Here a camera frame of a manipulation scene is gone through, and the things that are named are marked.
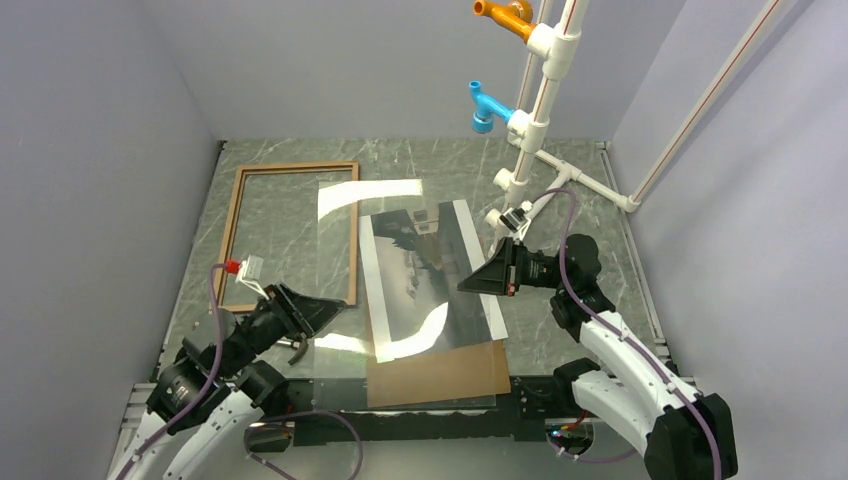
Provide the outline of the glossy photo white borders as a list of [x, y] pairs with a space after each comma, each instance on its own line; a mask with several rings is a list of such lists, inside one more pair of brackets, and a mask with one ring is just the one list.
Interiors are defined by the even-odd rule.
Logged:
[[466, 201], [362, 216], [358, 233], [377, 362], [507, 339], [498, 299], [458, 288], [484, 263]]

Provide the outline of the clear acrylic sheet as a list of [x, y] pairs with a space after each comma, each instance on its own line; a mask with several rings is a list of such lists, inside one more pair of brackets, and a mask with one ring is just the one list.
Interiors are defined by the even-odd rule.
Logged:
[[316, 284], [323, 296], [342, 299], [348, 307], [314, 340], [314, 379], [366, 382], [366, 363], [376, 361], [359, 257], [360, 217], [450, 200], [464, 199], [440, 189], [433, 180], [326, 181], [320, 185]]

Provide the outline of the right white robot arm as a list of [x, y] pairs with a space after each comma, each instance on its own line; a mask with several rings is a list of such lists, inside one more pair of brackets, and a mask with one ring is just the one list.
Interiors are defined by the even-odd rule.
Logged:
[[512, 296], [550, 288], [557, 325], [594, 354], [553, 373], [557, 411], [586, 411], [631, 446], [652, 479], [730, 479], [739, 471], [729, 405], [674, 373], [627, 326], [602, 292], [595, 240], [571, 234], [556, 255], [506, 237], [494, 255], [458, 284], [464, 292]]

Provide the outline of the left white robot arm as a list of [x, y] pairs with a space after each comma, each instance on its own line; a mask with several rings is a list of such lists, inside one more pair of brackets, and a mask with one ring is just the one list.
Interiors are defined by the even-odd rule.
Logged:
[[190, 479], [227, 436], [293, 412], [289, 380], [261, 354], [289, 340], [297, 363], [309, 340], [347, 306], [284, 284], [265, 287], [247, 313], [214, 306], [211, 331], [186, 335], [175, 362], [158, 376], [110, 478]]

